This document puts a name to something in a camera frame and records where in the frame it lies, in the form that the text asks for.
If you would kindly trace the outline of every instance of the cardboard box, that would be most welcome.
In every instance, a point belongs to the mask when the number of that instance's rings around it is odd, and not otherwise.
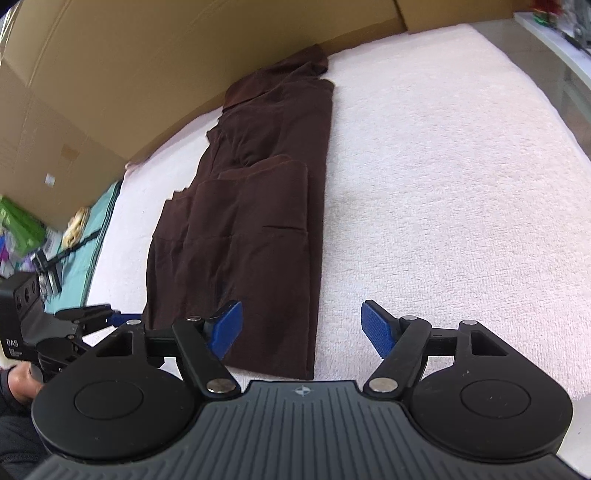
[[[0,41],[0,193],[63,229],[242,76],[403,30],[392,0],[24,0]]]
[[[511,18],[527,0],[397,0],[410,33]]]

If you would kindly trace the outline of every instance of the white shelf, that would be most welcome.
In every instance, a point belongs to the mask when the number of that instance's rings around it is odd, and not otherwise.
[[[537,23],[533,14],[519,12],[514,17],[517,23],[556,53],[566,63],[566,66],[591,90],[591,57],[573,47],[558,32]]]

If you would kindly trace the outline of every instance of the metal rivet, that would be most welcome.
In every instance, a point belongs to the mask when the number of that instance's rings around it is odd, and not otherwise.
[[[389,393],[398,388],[398,382],[392,378],[378,377],[370,380],[369,387],[374,392]]]
[[[207,382],[207,389],[211,393],[228,393],[236,388],[236,384],[227,378],[215,378]]]

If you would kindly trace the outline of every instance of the blue gripper pad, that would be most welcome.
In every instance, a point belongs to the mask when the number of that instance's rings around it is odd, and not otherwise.
[[[120,327],[123,325],[127,320],[141,320],[142,314],[141,313],[114,313],[111,317],[107,320],[107,324],[113,327]]]
[[[213,326],[209,349],[220,360],[238,337],[242,330],[242,303],[234,304]]]
[[[361,328],[374,346],[378,355],[386,358],[396,342],[392,338],[390,325],[365,301],[361,305]]]

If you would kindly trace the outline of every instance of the logo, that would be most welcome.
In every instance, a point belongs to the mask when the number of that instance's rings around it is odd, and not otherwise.
[[[300,387],[297,387],[294,392],[297,393],[300,397],[305,397],[308,393],[310,393],[312,391],[311,388],[306,387],[305,385],[302,385]]]

